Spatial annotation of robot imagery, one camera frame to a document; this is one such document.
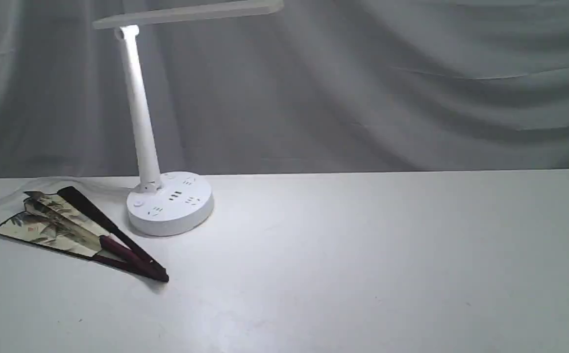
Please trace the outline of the painted paper folding fan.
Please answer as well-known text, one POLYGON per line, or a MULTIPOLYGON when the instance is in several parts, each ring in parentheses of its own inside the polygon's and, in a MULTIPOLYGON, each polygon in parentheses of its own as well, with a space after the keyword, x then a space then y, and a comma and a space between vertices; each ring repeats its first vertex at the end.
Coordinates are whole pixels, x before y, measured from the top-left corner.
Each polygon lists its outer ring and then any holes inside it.
POLYGON ((168 283, 166 269, 74 187, 26 191, 24 210, 0 223, 0 235, 168 283))

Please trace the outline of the white desk lamp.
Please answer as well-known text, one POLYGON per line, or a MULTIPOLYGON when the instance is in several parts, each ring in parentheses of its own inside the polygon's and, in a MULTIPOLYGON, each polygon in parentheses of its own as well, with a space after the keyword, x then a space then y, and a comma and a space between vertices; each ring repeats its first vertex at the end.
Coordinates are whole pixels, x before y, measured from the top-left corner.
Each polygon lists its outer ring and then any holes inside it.
POLYGON ((130 224, 139 232, 153 237, 186 233, 203 224, 215 206, 213 189, 203 176, 160 171, 137 47, 140 27, 258 16, 276 13, 283 7, 281 0, 226 1, 117 14, 93 22, 94 29, 114 31, 119 43, 140 178, 127 197, 126 208, 130 224))

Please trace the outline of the grey backdrop curtain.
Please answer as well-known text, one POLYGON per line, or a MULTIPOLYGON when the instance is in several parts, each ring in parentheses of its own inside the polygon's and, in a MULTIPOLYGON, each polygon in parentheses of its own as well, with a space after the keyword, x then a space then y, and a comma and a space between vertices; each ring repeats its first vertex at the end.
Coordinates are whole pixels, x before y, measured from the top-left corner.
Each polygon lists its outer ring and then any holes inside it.
MULTIPOLYGON (((0 178, 137 175, 92 23, 201 4, 0 0, 0 178)), ((569 0, 287 0, 137 42, 164 172, 569 169, 569 0)))

